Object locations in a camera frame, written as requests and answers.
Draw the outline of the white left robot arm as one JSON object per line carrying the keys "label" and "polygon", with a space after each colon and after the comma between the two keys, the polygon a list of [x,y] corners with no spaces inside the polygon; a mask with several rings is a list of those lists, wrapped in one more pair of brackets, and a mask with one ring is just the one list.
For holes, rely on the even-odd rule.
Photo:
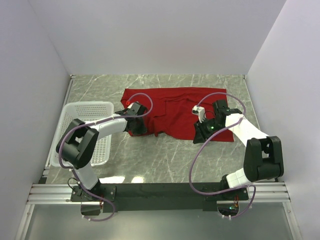
{"label": "white left robot arm", "polygon": [[55,150],[59,165],[73,173],[82,189],[82,195],[88,201],[104,197],[101,182],[91,165],[97,142],[121,132],[133,135],[145,134],[147,128],[144,116],[152,109],[136,101],[107,118],[87,122],[75,118],[71,121]]}

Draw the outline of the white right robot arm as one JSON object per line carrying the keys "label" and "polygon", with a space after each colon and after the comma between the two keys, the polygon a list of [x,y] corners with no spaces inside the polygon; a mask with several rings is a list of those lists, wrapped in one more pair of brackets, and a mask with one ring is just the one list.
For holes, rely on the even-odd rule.
{"label": "white right robot arm", "polygon": [[194,144],[206,145],[210,140],[226,130],[230,130],[245,146],[243,167],[224,175],[218,191],[196,190],[204,196],[221,195],[230,200],[237,190],[250,184],[283,176],[284,162],[282,142],[277,136],[269,136],[260,131],[245,117],[245,112],[229,108],[225,100],[213,103],[214,118],[208,119],[204,107],[195,105],[192,114],[198,117],[194,124]]}

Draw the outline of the red t shirt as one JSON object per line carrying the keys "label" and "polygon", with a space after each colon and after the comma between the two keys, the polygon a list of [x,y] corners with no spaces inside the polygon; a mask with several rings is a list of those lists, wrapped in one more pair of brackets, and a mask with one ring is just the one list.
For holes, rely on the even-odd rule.
{"label": "red t shirt", "polygon": [[197,115],[192,114],[192,108],[205,96],[217,92],[220,94],[212,95],[200,104],[206,111],[209,111],[206,116],[212,118],[214,116],[212,104],[217,100],[227,99],[227,96],[223,94],[227,92],[226,89],[208,87],[126,88],[120,102],[124,107],[127,106],[127,102],[139,102],[149,108],[150,100],[144,95],[137,95],[130,99],[136,93],[147,94],[153,102],[153,108],[151,113],[143,118],[147,127],[145,135],[157,137],[165,133],[179,140],[191,141],[196,134],[194,123],[199,120]]}

